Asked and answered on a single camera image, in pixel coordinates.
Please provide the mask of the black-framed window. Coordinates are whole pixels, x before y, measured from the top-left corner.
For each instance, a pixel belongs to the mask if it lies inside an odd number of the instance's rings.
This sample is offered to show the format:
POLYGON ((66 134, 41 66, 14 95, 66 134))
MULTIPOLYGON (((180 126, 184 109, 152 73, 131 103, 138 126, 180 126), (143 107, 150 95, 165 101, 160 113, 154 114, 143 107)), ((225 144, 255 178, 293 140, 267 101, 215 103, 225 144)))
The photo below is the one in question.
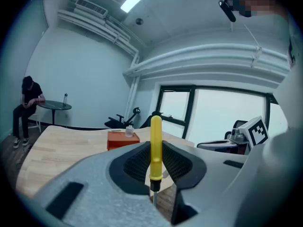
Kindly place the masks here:
POLYGON ((258 116, 271 137, 288 128, 273 95, 231 87, 161 86, 156 111, 162 113, 164 132, 194 144, 224 139, 237 120, 258 116))

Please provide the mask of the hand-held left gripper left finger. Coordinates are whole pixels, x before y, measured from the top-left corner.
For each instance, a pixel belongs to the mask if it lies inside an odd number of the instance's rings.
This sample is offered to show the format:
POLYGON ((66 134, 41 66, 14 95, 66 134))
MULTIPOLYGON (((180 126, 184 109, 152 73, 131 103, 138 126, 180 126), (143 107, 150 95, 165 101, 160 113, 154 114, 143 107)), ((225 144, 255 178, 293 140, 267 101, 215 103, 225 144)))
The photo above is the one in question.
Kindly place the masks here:
POLYGON ((170 227, 145 184, 150 144, 86 157, 43 186, 34 200, 71 227, 170 227))

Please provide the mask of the yellow small object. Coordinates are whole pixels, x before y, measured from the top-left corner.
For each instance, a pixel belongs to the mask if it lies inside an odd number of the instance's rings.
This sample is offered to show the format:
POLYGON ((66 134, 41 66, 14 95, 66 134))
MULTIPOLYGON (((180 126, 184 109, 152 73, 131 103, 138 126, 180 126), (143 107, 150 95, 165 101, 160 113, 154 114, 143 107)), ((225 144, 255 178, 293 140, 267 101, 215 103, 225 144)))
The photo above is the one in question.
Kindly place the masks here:
POLYGON ((157 193, 160 190, 162 174, 162 119, 155 115, 151 118, 150 138, 150 190, 153 192, 153 204, 157 206, 157 193))

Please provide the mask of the round black table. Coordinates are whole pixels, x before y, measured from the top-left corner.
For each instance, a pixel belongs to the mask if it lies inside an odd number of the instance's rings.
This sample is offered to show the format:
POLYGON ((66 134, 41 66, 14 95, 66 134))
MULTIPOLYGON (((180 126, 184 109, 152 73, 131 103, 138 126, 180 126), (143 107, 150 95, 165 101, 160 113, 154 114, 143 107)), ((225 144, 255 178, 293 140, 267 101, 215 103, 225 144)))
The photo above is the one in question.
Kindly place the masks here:
POLYGON ((52 125, 55 125, 55 112, 56 111, 66 111, 72 109, 72 106, 69 104, 64 104, 63 102, 46 100, 45 102, 38 103, 39 107, 49 109, 52 111, 52 125))

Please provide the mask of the white air conditioner vent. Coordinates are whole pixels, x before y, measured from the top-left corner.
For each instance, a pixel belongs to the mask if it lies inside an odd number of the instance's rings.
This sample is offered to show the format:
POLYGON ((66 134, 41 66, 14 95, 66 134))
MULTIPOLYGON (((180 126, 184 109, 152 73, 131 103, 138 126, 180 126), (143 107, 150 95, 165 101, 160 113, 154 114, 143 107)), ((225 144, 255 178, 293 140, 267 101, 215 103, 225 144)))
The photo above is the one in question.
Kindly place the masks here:
POLYGON ((95 4, 92 3, 88 0, 76 0, 75 2, 75 6, 77 9, 86 11, 94 16, 97 16, 101 19, 104 19, 107 14, 108 14, 108 10, 95 4))

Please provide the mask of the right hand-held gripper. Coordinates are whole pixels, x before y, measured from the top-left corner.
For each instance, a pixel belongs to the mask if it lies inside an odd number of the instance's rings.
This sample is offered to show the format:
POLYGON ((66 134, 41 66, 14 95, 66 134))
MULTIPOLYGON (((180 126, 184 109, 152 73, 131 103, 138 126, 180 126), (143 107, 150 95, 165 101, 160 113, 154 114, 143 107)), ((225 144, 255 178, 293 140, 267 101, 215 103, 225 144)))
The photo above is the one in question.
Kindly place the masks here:
POLYGON ((197 148, 205 150, 217 150, 230 148, 231 153, 248 155, 256 145, 269 140, 267 127, 262 116, 247 121, 239 128, 232 129, 228 140, 215 140, 197 144, 197 148))

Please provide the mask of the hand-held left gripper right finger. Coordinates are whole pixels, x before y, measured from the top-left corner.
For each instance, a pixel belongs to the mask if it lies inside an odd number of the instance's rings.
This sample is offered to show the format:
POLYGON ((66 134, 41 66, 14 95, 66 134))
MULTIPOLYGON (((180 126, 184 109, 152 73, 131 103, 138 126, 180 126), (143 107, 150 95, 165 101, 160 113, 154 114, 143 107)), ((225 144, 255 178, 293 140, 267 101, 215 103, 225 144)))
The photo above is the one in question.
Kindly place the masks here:
POLYGON ((246 156, 163 142, 163 163, 176 185, 174 226, 232 227, 237 202, 225 194, 246 156))

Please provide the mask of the white ceiling pipe bundle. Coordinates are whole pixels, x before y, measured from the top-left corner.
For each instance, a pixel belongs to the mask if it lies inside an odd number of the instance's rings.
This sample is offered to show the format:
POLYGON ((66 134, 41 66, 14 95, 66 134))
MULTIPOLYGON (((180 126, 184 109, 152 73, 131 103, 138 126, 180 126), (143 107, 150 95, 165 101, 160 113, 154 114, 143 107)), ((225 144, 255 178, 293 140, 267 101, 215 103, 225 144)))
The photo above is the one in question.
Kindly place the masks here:
POLYGON ((60 9, 57 11, 57 17, 109 40, 133 56, 133 64, 139 63, 142 51, 139 45, 145 47, 146 44, 112 16, 106 15, 105 18, 99 18, 75 8, 73 11, 60 9))
POLYGON ((246 44, 204 44, 147 59, 123 75, 141 79, 198 74, 239 76, 277 85, 289 71, 286 56, 273 50, 246 44))

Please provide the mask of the white stool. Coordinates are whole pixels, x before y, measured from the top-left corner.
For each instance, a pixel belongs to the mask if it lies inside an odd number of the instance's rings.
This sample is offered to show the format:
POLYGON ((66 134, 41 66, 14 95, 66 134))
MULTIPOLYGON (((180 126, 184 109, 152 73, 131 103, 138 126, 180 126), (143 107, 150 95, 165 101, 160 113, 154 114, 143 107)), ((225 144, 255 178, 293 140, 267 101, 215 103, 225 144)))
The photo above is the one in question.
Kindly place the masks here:
POLYGON ((35 124, 28 126, 28 129, 35 129, 38 128, 39 132, 41 132, 41 122, 40 122, 40 114, 39 113, 34 113, 32 115, 33 117, 35 117, 35 124))

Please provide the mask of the person's white t-shirt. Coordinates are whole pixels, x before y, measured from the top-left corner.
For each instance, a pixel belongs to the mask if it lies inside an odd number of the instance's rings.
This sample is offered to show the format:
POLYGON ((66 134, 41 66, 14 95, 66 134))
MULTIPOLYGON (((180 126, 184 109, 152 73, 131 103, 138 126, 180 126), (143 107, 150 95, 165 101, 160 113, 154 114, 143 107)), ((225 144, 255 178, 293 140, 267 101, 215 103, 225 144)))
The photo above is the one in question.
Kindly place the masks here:
POLYGON ((303 226, 303 33, 288 15, 290 72, 274 91, 288 124, 264 146, 239 227, 303 226))

